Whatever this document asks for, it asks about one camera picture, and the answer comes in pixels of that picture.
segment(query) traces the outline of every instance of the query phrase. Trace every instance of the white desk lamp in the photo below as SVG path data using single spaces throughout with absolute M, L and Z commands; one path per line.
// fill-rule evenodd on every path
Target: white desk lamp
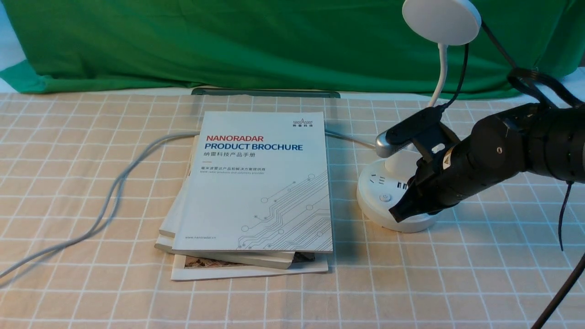
M 447 47 L 475 39 L 481 28 L 481 16 L 469 0 L 406 0 L 402 16 L 414 32 L 439 47 L 441 73 L 428 104 L 432 107 L 447 77 Z M 420 153 L 409 147 L 362 170 L 357 183 L 357 202 L 368 219 L 404 233 L 422 231 L 436 222 L 436 216 L 417 215 L 397 223 L 388 211 L 404 195 L 420 157 Z

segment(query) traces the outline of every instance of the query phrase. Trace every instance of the green backdrop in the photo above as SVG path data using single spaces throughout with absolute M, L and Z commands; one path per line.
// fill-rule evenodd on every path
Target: green backdrop
M 429 93 L 436 44 L 403 0 L 2 0 L 27 60 L 0 72 L 20 92 L 214 85 Z M 473 0 L 520 66 L 555 77 L 585 50 L 585 0 Z M 463 47 L 449 48 L 445 93 Z M 487 36 L 470 45 L 463 98 L 513 94 Z

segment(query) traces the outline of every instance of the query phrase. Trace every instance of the lamp head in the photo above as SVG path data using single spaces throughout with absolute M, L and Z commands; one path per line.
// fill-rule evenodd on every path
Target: lamp head
M 448 46 L 471 42 L 481 28 L 479 11 L 469 0 L 406 0 L 402 16 L 418 35 Z

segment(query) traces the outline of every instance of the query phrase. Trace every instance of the cable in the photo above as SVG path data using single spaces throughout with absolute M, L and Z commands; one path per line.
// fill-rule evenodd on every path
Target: cable
M 557 96 L 559 96 L 561 100 L 563 100 L 571 107 L 585 108 L 585 102 L 575 97 L 575 95 L 573 95 L 567 88 L 565 88 L 565 86 L 563 86 L 562 83 L 560 83 L 557 79 L 549 76 L 548 74 L 517 67 L 513 68 L 510 71 L 510 73 L 508 73 L 508 80 L 510 80 L 510 77 L 516 79 L 521 78 L 525 82 L 536 81 L 538 83 L 542 83 L 543 85 L 549 87 L 552 91 L 554 91 L 555 94 L 557 94 Z
M 518 77 L 508 75 L 507 78 L 508 83 L 512 86 L 512 88 L 518 90 L 519 92 L 534 97 L 539 103 L 547 105 L 547 99 L 541 92 L 537 92 L 534 89 L 530 88 L 525 84 L 524 79 L 520 79 Z
M 504 56 L 504 58 L 510 64 L 510 66 L 512 68 L 517 68 L 518 65 L 516 65 L 516 62 L 512 59 L 512 57 L 510 57 L 510 55 L 508 54 L 508 52 L 506 52 L 504 47 L 502 47 L 502 44 L 498 41 L 498 39 L 495 38 L 495 35 L 491 32 L 491 29 L 487 26 L 486 21 L 483 19 L 481 20 L 481 28 L 484 30 L 484 32 L 487 34 L 487 37 L 490 38 L 491 42 L 498 49 L 498 51 L 502 54 L 502 56 Z M 538 87 L 536 87 L 534 85 L 534 83 L 532 83 L 531 81 L 524 81 L 524 83 L 526 83 L 528 85 L 528 88 L 532 89 L 535 94 L 539 94 L 538 97 L 533 96 L 537 100 L 543 99 L 543 100 L 545 100 L 545 103 L 548 104 L 551 108 L 558 108 L 552 101 L 550 101 L 542 93 L 542 91 L 540 91 L 538 89 Z
M 351 136 L 351 135 L 346 135 L 344 133 L 331 131 L 331 130 L 326 129 L 326 128 L 325 128 L 325 134 L 326 135 L 329 135 L 331 137 L 334 137 L 334 138 L 344 139 L 344 140 L 347 140 L 349 142 L 356 142 L 358 144 L 362 144 L 363 146 L 367 146 L 368 148 L 371 148 L 371 149 L 375 149 L 376 148 L 376 146 L 374 144 L 368 143 L 365 140 L 361 140 L 361 139 L 359 139 L 357 137 L 354 137 L 354 136 Z
M 543 325 L 545 325 L 546 321 L 552 315 L 552 313 L 559 307 L 560 302 L 563 301 L 565 296 L 569 293 L 571 288 L 575 285 L 581 274 L 583 274 L 583 270 L 585 270 L 585 253 L 581 257 L 581 260 L 575 266 L 575 269 L 572 271 L 571 275 L 563 286 L 559 289 L 559 292 L 556 293 L 554 298 L 550 301 L 550 303 L 546 306 L 545 310 L 542 312 L 541 316 L 538 317 L 536 322 L 532 325 L 532 329 L 541 329 Z
M 465 51 L 464 51 L 464 55 L 463 55 L 463 65 L 461 66 L 461 75 L 459 76 L 459 84 L 457 84 L 457 89 L 455 90 L 453 97 L 451 97 L 451 99 L 447 103 L 439 106 L 441 111 L 444 111 L 447 107 L 451 106 L 451 104 L 453 104 L 453 102 L 455 102 L 455 100 L 459 96 L 459 93 L 461 92 L 461 87 L 463 86 L 463 80 L 465 80 L 465 71 L 467 70 L 467 60 L 468 59 L 469 59 L 469 44 L 466 43 L 465 44 Z
M 565 207 L 567 207 L 567 201 L 569 200 L 569 194 L 571 193 L 571 186 L 573 185 L 572 181 L 567 182 L 567 192 L 565 192 L 565 199 L 563 200 L 563 205 L 560 207 L 559 213 L 559 243 L 560 243 L 560 250 L 564 251 L 563 249 L 563 237 L 561 235 L 561 228 L 563 227 L 563 215 L 565 214 Z
M 350 135 L 345 135 L 343 133 L 338 133 L 338 132 L 334 132 L 334 131 L 325 129 L 325 134 L 332 136 L 334 138 L 339 138 L 339 139 L 349 140 L 351 142 L 356 142 L 356 143 L 368 146 L 370 148 L 376 148 L 371 143 L 362 141 L 362 140 L 355 138 L 353 136 L 350 136 Z M 96 217 L 93 226 L 86 233 L 82 234 L 81 236 L 79 236 L 77 238 L 62 242 L 60 244 L 50 246 L 46 249 L 43 249 L 43 250 L 38 251 L 30 256 L 23 258 L 21 261 L 16 262 L 14 265 L 10 266 L 7 270 L 0 273 L 0 279 L 2 279 L 3 277 L 9 275 L 10 273 L 14 272 L 15 270 L 21 268 L 25 264 L 27 264 L 27 263 L 29 263 L 29 262 L 31 262 L 39 257 L 52 256 L 55 253 L 63 251 L 64 249 L 68 248 L 69 246 L 78 244 L 79 242 L 84 241 L 88 238 L 91 238 L 91 237 L 95 236 L 96 234 L 100 233 L 101 231 L 103 231 L 116 217 L 116 213 L 118 212 L 118 207 L 120 205 L 120 201 L 122 200 L 122 192 L 124 190 L 124 184 L 126 183 L 126 178 L 128 178 L 128 175 L 130 174 L 130 172 L 138 164 L 140 164 L 140 162 L 142 162 L 145 158 L 147 158 L 149 155 L 151 155 L 163 143 L 166 143 L 166 142 L 168 142 L 170 140 L 174 140 L 174 139 L 189 138 L 189 137 L 194 137 L 197 135 L 199 135 L 198 131 L 172 133 L 170 135 L 162 136 L 162 137 L 156 139 L 154 142 L 148 144 L 144 148 L 144 150 L 138 155 L 138 157 L 134 161 L 132 161 L 128 165 L 128 167 L 126 167 L 120 173 L 120 175 L 118 175 L 118 177 L 116 177 L 116 179 L 114 180 L 112 186 L 110 187 L 110 189 L 106 195 L 105 202 L 104 202 L 98 216 Z M 106 209 L 108 208 L 108 205 L 110 203 L 112 195 L 114 194 L 114 191 L 116 191 L 116 195 L 114 198 L 114 204 L 113 204 L 112 210 L 109 213 L 108 219 L 103 223 L 103 225 L 99 226 L 101 221 L 104 219 Z

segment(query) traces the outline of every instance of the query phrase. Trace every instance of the stack of brochures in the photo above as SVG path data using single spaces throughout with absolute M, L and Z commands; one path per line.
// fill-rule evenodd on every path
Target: stack of brochures
M 206 112 L 155 244 L 171 279 L 328 271 L 324 129 L 320 112 Z

